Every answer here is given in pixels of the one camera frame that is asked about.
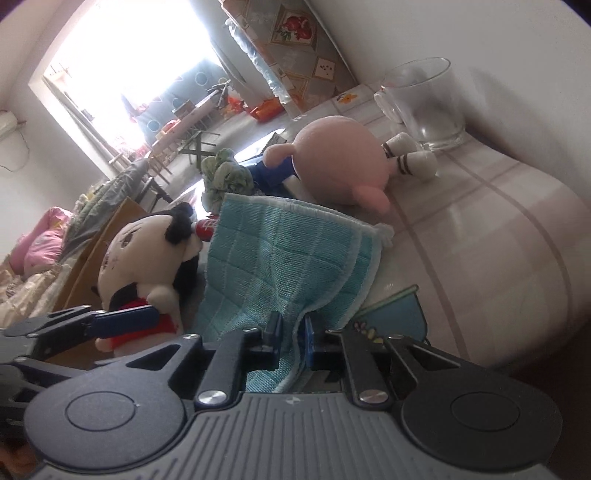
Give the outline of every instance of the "pink pillow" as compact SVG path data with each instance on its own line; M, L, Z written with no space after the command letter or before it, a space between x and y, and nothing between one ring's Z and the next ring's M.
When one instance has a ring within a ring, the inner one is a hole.
M61 254L61 230L47 230L39 235L31 244L25 256L25 277L30 277L49 269Z
M59 231L61 232L61 237L63 237L71 216L72 213L67 210L52 207L43 214L31 233L23 235L18 239L17 245L12 249L8 258L10 267L16 275L24 275L25 257L35 239L46 230Z

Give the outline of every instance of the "blue towel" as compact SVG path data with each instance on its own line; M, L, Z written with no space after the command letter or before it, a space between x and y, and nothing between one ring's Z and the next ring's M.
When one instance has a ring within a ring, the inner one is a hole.
M297 331L317 310L339 328L364 301L389 226L373 227L342 213L292 199L227 194L207 259L204 298L192 331L204 341L284 318L280 366L248 375L249 391L285 391L301 371Z

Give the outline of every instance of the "black circular joint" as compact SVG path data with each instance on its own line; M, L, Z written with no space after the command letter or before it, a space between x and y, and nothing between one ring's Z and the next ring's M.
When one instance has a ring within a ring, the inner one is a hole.
M173 441L185 420L167 378L119 362L44 390L24 416L39 457L78 472L142 462Z
M546 462L562 428L547 395L475 366L422 377L402 404L401 421L429 455L479 472Z
M102 414L104 409L109 415ZM72 400L66 417L74 427L89 432L106 432L122 427L135 414L135 403L117 392L92 392Z
M454 400L452 413L458 422L470 429L500 432L517 421L519 407L502 395L472 392Z

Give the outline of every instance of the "grooved gray panel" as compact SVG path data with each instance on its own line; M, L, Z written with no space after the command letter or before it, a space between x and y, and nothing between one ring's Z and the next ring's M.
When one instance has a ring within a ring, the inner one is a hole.
M35 480L78 475L46 466ZM199 414L169 452L97 480L552 480L521 472L468 472L410 443L389 415L361 410L342 393L245 394L235 407Z

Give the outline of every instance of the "stuffed toy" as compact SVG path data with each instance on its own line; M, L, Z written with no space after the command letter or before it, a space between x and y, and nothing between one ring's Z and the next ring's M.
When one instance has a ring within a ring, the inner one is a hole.
M205 190L201 203L206 212L219 215L226 192L253 195L256 192L252 174L238 164L234 152L221 149L215 156L205 157L201 162Z
M276 168L291 155L295 172L322 205L361 205L387 213L384 188L390 176L409 174L428 180L437 173L432 152L399 134L381 145L362 124L344 116L328 116L306 125L291 144L272 145L263 162Z
M98 293L110 312L152 305L157 327L96 340L102 352L130 355L183 333L180 303L197 282L201 240L188 203L129 223L113 239L100 267Z

